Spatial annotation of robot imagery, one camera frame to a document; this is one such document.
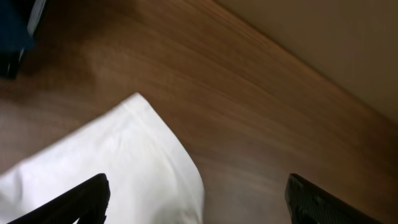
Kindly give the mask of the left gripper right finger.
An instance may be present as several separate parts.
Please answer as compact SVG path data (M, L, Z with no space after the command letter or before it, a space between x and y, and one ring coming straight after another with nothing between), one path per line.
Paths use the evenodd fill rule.
M285 200L293 224L381 224L298 174L290 174Z

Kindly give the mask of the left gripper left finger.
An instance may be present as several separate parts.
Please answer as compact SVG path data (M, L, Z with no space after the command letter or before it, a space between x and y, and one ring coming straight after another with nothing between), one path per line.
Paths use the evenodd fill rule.
M100 173L9 224L104 224L110 196Z

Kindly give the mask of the white t-shirt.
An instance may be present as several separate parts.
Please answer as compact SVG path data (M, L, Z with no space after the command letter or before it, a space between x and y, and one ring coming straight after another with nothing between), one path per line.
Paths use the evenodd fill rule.
M180 141L140 94L1 175L1 222L104 173L107 223L202 223L205 189Z

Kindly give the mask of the black folded garment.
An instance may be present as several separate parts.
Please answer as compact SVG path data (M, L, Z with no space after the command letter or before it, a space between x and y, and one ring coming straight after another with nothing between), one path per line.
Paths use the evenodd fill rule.
M47 0L1 0L1 78L17 76L24 54L35 45L34 36Z

